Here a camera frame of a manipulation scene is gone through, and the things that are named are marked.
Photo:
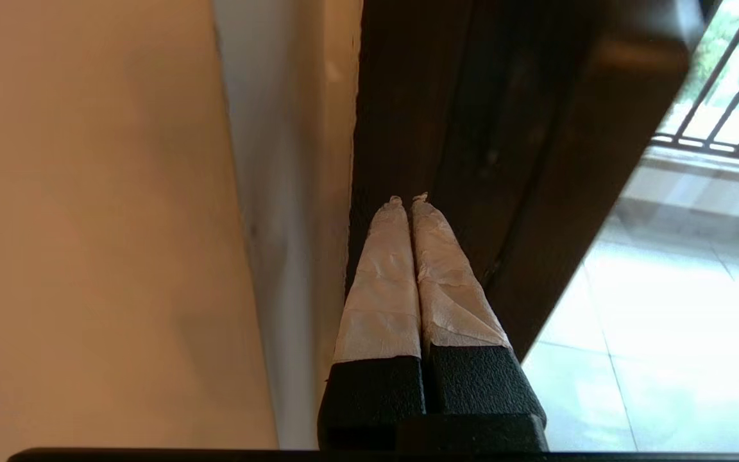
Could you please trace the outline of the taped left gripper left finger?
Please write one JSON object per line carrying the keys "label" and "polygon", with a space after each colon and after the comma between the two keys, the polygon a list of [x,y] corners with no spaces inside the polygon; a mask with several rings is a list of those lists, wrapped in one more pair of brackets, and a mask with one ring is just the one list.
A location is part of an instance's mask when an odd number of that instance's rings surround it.
{"label": "taped left gripper left finger", "polygon": [[421,316],[402,200],[371,220],[337,331],[318,414],[322,450],[393,450],[398,426],[426,412]]}

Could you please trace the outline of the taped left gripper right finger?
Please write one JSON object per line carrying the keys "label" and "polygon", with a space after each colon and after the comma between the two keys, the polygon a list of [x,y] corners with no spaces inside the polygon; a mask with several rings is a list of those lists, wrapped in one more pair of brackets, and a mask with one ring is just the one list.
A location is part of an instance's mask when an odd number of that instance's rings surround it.
{"label": "taped left gripper right finger", "polygon": [[543,415],[448,220],[425,195],[414,197],[411,213],[429,410]]}

